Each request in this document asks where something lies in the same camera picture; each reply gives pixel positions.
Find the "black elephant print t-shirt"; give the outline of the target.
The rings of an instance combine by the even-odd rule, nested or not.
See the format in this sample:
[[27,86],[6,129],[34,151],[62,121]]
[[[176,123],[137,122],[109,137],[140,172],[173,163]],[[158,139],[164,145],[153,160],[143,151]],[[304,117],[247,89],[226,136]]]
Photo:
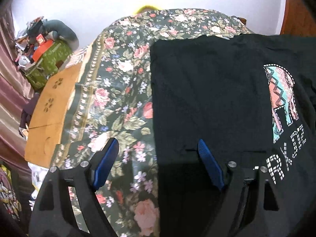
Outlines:
[[150,48],[161,236],[204,236],[221,197],[198,153],[224,168],[266,166],[297,224],[315,236],[315,38],[242,34],[159,40]]

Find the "dark clothes pile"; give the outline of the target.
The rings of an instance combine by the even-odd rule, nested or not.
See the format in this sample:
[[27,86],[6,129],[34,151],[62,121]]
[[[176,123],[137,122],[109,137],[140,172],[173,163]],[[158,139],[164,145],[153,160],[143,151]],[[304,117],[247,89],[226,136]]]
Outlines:
[[40,97],[39,93],[35,93],[34,96],[30,99],[30,101],[23,107],[21,112],[21,121],[19,128],[26,129],[26,125],[29,126],[31,122],[31,117],[34,112],[35,106]]

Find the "printed papers stack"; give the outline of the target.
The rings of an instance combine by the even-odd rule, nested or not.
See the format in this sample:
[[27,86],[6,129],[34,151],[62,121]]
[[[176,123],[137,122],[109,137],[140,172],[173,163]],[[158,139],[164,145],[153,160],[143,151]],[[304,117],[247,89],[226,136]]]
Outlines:
[[32,199],[36,199],[49,169],[30,162],[28,162],[28,167],[31,169],[32,185],[34,187],[31,197]]

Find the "wooden lap desk board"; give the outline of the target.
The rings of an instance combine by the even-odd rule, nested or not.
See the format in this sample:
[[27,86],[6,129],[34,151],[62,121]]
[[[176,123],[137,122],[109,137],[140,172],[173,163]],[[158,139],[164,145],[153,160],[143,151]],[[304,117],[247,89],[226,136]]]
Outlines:
[[82,63],[52,76],[44,86],[32,114],[25,146],[25,160],[48,168],[60,143],[64,119]]

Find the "striped maroon curtain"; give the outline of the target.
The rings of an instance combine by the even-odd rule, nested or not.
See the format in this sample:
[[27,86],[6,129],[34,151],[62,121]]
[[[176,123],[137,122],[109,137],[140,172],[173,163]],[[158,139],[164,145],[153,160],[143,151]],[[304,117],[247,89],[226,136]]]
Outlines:
[[1,159],[21,174],[31,170],[24,159],[26,140],[19,134],[23,107],[34,95],[28,80],[17,70],[11,8],[1,10]]

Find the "floral green bed cover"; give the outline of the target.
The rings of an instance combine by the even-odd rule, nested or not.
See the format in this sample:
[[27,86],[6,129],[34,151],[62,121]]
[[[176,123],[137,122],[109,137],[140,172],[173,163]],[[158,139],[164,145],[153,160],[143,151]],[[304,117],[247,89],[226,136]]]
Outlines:
[[85,48],[60,144],[51,165],[70,169],[114,137],[119,152],[96,197],[118,236],[159,236],[150,46],[202,35],[230,39],[250,30],[215,10],[148,10],[121,18]]

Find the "green storage bag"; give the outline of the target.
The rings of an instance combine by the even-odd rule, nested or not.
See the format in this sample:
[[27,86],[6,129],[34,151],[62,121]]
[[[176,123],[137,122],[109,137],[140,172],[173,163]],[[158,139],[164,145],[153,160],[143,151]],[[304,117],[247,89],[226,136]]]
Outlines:
[[48,79],[59,71],[70,54],[72,50],[68,44],[63,40],[56,40],[37,62],[32,59],[25,67],[24,74],[33,89],[43,88]]

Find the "orange box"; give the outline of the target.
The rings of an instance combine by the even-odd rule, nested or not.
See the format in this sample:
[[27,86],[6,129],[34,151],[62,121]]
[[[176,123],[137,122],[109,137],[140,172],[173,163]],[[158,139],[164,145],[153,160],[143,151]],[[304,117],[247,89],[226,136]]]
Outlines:
[[53,45],[53,40],[47,40],[42,45],[38,46],[38,48],[33,53],[32,59],[37,62],[40,57]]

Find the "grey plush toy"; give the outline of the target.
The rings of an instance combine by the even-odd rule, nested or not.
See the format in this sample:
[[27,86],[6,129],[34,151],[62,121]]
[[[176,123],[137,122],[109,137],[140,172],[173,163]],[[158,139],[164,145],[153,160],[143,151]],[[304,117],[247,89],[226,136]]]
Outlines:
[[51,40],[63,40],[72,51],[79,47],[76,33],[60,20],[46,20],[42,24],[42,32]]

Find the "brown wooden door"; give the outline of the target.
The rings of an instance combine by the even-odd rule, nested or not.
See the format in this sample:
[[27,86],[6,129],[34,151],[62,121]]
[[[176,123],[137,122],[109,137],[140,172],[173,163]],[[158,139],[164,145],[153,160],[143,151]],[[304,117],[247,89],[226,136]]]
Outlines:
[[280,34],[315,37],[315,21],[302,0],[285,0]]

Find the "yellow headboard cushion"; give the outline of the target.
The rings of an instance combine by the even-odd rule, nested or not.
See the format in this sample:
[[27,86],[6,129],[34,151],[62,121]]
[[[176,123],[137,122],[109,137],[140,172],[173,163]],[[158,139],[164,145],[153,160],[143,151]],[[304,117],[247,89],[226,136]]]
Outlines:
[[141,14],[147,11],[154,11],[154,10],[159,10],[159,8],[152,5],[144,5],[141,8],[137,9],[137,11],[134,14],[136,15],[136,14]]

